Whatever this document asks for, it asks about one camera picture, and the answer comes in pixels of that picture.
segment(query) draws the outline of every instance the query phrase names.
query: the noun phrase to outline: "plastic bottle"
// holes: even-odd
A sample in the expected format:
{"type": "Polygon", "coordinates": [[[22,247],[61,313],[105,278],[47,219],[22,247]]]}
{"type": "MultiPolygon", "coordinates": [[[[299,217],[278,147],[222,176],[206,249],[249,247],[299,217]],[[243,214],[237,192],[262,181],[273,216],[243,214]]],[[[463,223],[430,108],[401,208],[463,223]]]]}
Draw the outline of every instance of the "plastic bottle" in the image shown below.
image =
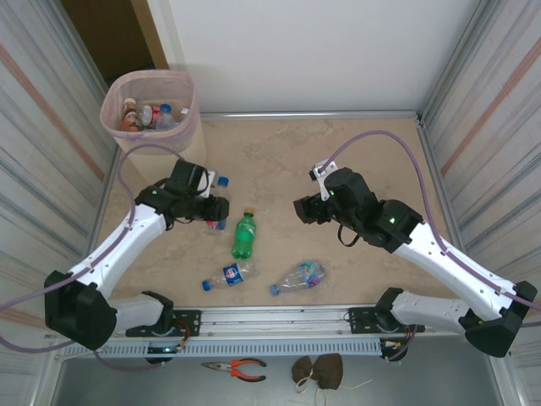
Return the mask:
{"type": "Polygon", "coordinates": [[[205,279],[201,284],[208,292],[212,289],[227,288],[236,285],[249,277],[257,275],[254,263],[251,260],[242,260],[223,268],[223,271],[211,279],[205,279]]]}
{"type": "Polygon", "coordinates": [[[154,124],[154,129],[164,131],[166,129],[172,129],[178,125],[172,118],[171,115],[171,106],[168,104],[162,104],[160,106],[160,112],[156,117],[156,123],[154,124]]]}
{"type": "Polygon", "coordinates": [[[325,278],[326,270],[319,261],[306,261],[294,266],[277,283],[270,286],[273,296],[311,289],[325,278]]]}
{"type": "Polygon", "coordinates": [[[153,129],[160,108],[157,106],[151,106],[150,104],[144,104],[137,110],[137,116],[139,117],[139,123],[144,129],[153,129]]]}
{"type": "Polygon", "coordinates": [[[140,131],[141,125],[137,117],[137,107],[135,99],[128,97],[124,100],[124,109],[122,114],[122,131],[134,132],[140,131]]]}
{"type": "MultiPolygon", "coordinates": [[[[229,178],[226,178],[225,176],[220,176],[218,178],[218,184],[216,185],[216,188],[212,191],[212,194],[216,197],[225,197],[227,200],[229,200],[229,204],[231,204],[231,196],[229,195],[229,191],[227,190],[227,186],[229,185],[229,178]]],[[[227,219],[220,220],[219,222],[205,222],[205,233],[208,234],[220,234],[223,233],[226,229],[227,219]]]]}
{"type": "Polygon", "coordinates": [[[255,239],[254,209],[245,209],[244,217],[240,219],[235,228],[235,242],[231,248],[233,258],[245,260],[252,256],[252,244],[255,239]]]}

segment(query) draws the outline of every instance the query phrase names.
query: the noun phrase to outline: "metal wall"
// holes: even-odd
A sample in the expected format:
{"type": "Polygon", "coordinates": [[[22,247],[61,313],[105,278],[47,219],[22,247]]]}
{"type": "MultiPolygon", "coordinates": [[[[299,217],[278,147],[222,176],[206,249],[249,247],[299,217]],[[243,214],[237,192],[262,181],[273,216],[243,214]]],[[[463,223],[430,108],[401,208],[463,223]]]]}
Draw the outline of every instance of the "metal wall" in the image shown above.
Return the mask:
{"type": "MultiPolygon", "coordinates": [[[[42,288],[85,254],[116,143],[102,80],[55,1],[0,4],[0,297],[42,288]]],[[[43,345],[42,299],[0,313],[0,333],[43,345]]],[[[0,403],[28,404],[43,357],[0,348],[0,403]]]]}
{"type": "MultiPolygon", "coordinates": [[[[468,254],[541,289],[541,2],[487,3],[425,130],[468,254]]],[[[521,331],[512,353],[537,404],[541,328],[521,331]]]]}

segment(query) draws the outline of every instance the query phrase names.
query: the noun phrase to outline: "blue bottle cap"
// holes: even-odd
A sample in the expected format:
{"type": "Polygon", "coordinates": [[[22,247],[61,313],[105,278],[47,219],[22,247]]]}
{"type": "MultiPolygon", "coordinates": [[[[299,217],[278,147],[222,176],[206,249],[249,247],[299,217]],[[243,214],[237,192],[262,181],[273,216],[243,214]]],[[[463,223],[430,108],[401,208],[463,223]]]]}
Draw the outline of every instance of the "blue bottle cap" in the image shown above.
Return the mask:
{"type": "Polygon", "coordinates": [[[228,186],[229,185],[229,178],[226,178],[225,176],[220,176],[218,178],[218,186],[228,186]]]}
{"type": "Polygon", "coordinates": [[[169,105],[166,104],[166,103],[163,103],[163,104],[160,106],[160,111],[161,111],[161,112],[171,112],[171,106],[169,106],[169,105]]]}
{"type": "Polygon", "coordinates": [[[208,279],[204,280],[201,284],[203,285],[203,290],[205,290],[206,292],[212,289],[212,285],[210,284],[210,281],[208,279]]]}

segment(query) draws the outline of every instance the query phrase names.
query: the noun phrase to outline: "white wall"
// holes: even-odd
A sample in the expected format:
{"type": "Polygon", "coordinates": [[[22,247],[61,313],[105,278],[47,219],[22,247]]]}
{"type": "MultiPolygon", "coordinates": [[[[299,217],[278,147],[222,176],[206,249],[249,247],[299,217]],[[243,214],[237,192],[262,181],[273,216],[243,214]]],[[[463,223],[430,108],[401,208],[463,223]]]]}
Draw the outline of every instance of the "white wall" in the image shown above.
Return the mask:
{"type": "Polygon", "coordinates": [[[203,112],[418,109],[478,0],[149,0],[203,112]]]}

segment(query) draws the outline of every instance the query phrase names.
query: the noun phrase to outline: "sticker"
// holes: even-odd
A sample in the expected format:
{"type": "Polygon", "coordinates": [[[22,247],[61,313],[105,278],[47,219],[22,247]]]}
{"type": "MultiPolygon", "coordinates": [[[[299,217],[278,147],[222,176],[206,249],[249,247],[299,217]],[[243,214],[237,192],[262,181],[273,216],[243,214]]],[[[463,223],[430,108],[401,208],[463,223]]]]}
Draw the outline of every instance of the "sticker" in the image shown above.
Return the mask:
{"type": "Polygon", "coordinates": [[[238,271],[237,264],[223,268],[223,275],[226,277],[226,281],[229,286],[236,285],[237,283],[243,281],[243,275],[238,271]]]}
{"type": "Polygon", "coordinates": [[[318,277],[318,271],[313,262],[304,262],[298,266],[298,270],[303,274],[308,289],[320,284],[320,277],[318,277]]]}

